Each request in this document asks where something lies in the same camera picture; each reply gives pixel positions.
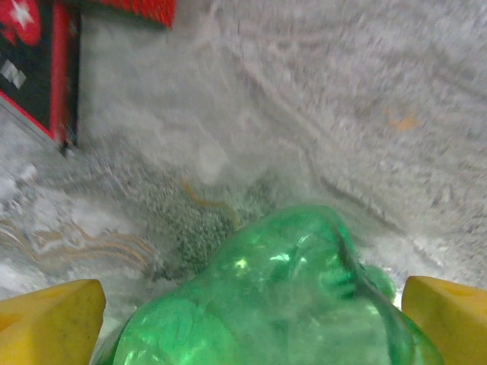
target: plastic bottle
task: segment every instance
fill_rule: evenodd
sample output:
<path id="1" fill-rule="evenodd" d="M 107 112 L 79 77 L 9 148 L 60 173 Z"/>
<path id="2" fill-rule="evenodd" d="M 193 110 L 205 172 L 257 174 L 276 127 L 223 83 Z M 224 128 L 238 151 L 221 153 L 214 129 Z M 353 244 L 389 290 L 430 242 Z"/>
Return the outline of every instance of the plastic bottle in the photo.
<path id="1" fill-rule="evenodd" d="M 323 206 L 236 232 L 207 269 L 138 309 L 98 365 L 442 365 Z"/>

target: yellow object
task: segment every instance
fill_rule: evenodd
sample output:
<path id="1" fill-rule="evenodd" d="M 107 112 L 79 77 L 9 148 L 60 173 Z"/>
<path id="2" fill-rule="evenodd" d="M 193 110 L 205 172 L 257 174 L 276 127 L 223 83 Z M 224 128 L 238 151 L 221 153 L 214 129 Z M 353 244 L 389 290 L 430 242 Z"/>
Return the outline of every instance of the yellow object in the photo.
<path id="1" fill-rule="evenodd" d="M 487 365 L 487 291 L 412 276 L 402 309 L 438 347 L 445 365 Z"/>
<path id="2" fill-rule="evenodd" d="M 87 365 L 105 303 L 98 280 L 0 301 L 0 365 Z"/>

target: white star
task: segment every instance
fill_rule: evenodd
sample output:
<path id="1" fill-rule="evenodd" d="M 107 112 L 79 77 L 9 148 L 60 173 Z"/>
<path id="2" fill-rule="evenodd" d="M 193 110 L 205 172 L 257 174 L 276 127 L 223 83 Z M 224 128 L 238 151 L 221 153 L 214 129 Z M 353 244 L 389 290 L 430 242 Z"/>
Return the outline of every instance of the white star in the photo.
<path id="1" fill-rule="evenodd" d="M 30 16 L 29 12 L 29 6 L 25 2 L 19 4 L 15 0 L 12 0 L 12 4 L 14 5 L 14 8 L 10 12 L 10 16 L 22 26 L 22 29 L 25 30 L 28 23 L 33 23 L 33 18 Z"/>

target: floor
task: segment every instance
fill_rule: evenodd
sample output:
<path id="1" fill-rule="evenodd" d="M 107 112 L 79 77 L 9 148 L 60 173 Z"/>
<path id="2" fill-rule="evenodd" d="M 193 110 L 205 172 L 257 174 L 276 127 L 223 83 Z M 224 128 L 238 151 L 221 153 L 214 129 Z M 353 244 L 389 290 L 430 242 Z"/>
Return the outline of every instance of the floor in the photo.
<path id="1" fill-rule="evenodd" d="M 171 31 L 87 13 L 80 150 L 0 112 L 0 298 L 99 278 L 106 334 L 298 202 L 334 206 L 399 294 L 487 288 L 486 39 L 480 0 L 179 0 Z"/>

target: green bottle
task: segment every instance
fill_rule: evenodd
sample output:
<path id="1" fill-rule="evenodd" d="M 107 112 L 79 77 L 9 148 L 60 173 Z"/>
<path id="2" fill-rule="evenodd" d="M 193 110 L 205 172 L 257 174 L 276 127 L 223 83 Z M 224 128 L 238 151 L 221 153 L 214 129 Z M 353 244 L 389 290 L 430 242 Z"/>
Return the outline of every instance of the green bottle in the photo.
<path id="1" fill-rule="evenodd" d="M 286 208 L 236 232 L 207 269 L 138 309 L 97 365 L 442 365 L 361 265 L 330 208 Z"/>

